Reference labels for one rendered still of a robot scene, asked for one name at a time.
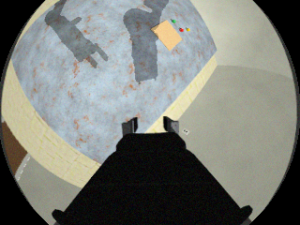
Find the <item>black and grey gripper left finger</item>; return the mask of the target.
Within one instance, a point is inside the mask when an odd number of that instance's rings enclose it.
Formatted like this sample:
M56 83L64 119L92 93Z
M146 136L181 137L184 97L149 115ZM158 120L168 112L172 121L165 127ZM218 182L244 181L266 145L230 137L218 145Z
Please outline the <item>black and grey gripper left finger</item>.
M127 122L122 123L123 136L128 133L135 133L138 129L138 117L133 117Z

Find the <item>tan flat mat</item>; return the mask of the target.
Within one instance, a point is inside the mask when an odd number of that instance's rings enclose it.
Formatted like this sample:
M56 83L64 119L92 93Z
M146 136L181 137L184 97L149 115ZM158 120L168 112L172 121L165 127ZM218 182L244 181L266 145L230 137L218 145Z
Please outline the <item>tan flat mat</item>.
M181 39L178 33L166 20L150 29L170 51Z

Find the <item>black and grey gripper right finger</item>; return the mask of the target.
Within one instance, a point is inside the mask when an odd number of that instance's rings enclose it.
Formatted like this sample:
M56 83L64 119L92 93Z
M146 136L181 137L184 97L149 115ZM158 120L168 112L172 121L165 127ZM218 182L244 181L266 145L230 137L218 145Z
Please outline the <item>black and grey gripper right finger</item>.
M173 121L168 116L163 116L163 127L166 132L175 132L179 135L179 121Z

